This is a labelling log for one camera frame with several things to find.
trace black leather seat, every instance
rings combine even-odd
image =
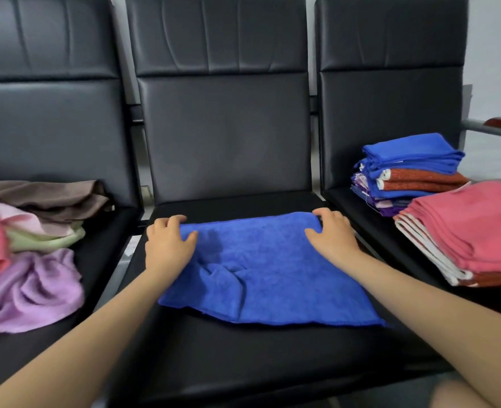
[[[116,210],[73,245],[83,308],[0,335],[0,384],[90,315],[142,214],[109,0],[0,0],[0,180],[100,179]]]
[[[321,188],[387,262],[501,312],[501,288],[452,288],[350,189],[369,143],[438,131],[460,139],[468,0],[317,0]]]
[[[311,211],[305,0],[126,0],[157,206],[209,222]],[[144,270],[142,237],[120,289]],[[109,406],[287,404],[448,369],[395,330],[237,325],[155,306]]]

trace green cloth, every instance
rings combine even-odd
[[[9,249],[11,252],[39,251],[51,253],[63,247],[70,247],[73,243],[77,242],[77,240],[81,240],[85,235],[85,231],[80,225],[75,227],[74,230],[75,233],[69,236],[56,238],[21,231],[20,229],[9,226],[5,227],[7,238],[10,241]]]

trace person's left arm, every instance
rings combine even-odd
[[[194,253],[197,232],[182,241],[184,216],[146,229],[146,269],[97,312],[0,385],[0,408],[89,408],[152,305]]]

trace person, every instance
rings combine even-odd
[[[327,208],[309,242],[361,283],[461,374],[436,392],[434,408],[501,408],[501,314],[403,274],[362,252],[349,220]],[[183,241],[182,215],[146,229],[145,271],[97,312],[0,385],[0,408],[90,407],[145,315],[189,262],[198,234]]]

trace person's left hand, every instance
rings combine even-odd
[[[148,271],[162,273],[174,281],[194,254],[198,241],[197,231],[181,239],[180,222],[186,216],[176,215],[169,219],[156,219],[146,228],[148,241],[145,244],[145,266]]]

